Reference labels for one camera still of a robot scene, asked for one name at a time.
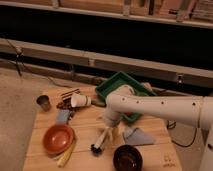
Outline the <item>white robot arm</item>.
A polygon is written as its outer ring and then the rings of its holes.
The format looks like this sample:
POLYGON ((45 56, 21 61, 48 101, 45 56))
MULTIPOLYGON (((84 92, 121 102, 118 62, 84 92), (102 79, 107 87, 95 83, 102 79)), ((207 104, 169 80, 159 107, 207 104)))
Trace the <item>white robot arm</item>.
POLYGON ((213 169, 213 97, 136 96, 133 88, 122 85, 106 97, 102 115, 108 127, 119 124, 122 113, 142 113, 173 120, 209 132, 199 171, 213 169))

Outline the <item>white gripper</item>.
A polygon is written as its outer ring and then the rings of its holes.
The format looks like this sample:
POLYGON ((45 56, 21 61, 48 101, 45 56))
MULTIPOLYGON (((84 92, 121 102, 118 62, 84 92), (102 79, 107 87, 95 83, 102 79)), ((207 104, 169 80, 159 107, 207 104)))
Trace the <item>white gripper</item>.
POLYGON ((110 108, 106 108, 102 115, 103 122, 108 126, 105 128, 105 138, 106 140, 110 134, 111 127, 114 127, 112 130, 112 142, 115 142, 119 136, 118 124, 121 121, 121 115, 119 112, 115 112, 110 108))

